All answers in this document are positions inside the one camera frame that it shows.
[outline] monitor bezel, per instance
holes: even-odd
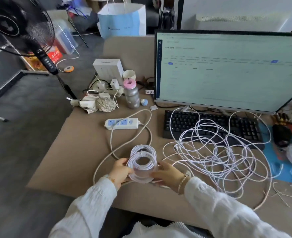
[[[176,102],[169,100],[159,100],[156,97],[156,89],[157,89],[157,34],[158,33],[183,33],[183,34],[224,34],[224,35],[255,35],[255,36],[291,36],[292,33],[284,33],[284,32],[249,32],[249,31],[209,31],[209,30],[155,30],[155,81],[154,81],[154,100],[155,102],[161,103],[172,103],[172,104],[180,104],[180,105],[192,105],[197,107],[206,107],[206,108],[221,108],[226,110],[235,110],[235,111],[248,111],[248,112],[257,112],[263,114],[273,114],[277,113],[281,108],[283,108],[286,104],[288,104],[292,98],[290,98],[287,102],[285,102],[278,110],[275,112],[272,111],[262,111],[262,110],[250,110],[243,108],[232,108],[232,107],[223,107],[223,106],[212,106],[212,105],[204,105],[198,103],[184,103],[184,102]]]

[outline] blue mouse pad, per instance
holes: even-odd
[[[269,140],[269,133],[268,133],[266,126],[263,123],[259,123],[259,128],[262,132],[263,140],[265,142],[268,141]],[[286,158],[284,152],[279,151],[279,147],[277,147],[274,144],[273,136],[272,136],[271,143],[265,144],[265,149],[263,150],[263,152],[264,152],[264,155],[266,156],[266,158],[270,164],[273,176],[278,175],[279,171],[280,171],[280,165],[281,164],[284,165],[284,168],[283,168],[281,174],[278,177],[276,177],[275,179],[292,183],[292,175],[291,175],[292,164]]]

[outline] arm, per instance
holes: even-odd
[[[152,176],[162,180],[159,184],[178,192],[184,174],[165,162],[160,162],[160,167],[162,170],[153,172]],[[215,238],[291,238],[261,221],[251,208],[225,193],[216,192],[197,177],[187,177],[179,191],[185,194]]]
[[[127,159],[115,162],[109,178],[102,177],[84,196],[75,199],[65,217],[51,230],[49,238],[97,238],[106,214],[117,195],[121,183],[133,170],[124,167]]]

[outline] white sleeve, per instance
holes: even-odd
[[[85,195],[75,199],[49,238],[98,238],[106,214],[117,195],[114,184],[101,178]]]
[[[217,192],[197,177],[186,184],[185,196],[215,238],[291,238],[261,221],[248,206]]]

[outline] pink bottle lid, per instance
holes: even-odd
[[[133,89],[137,86],[137,83],[135,80],[131,79],[131,78],[128,78],[128,79],[125,79],[124,80],[124,83],[123,83],[123,87],[126,88],[126,89]]]

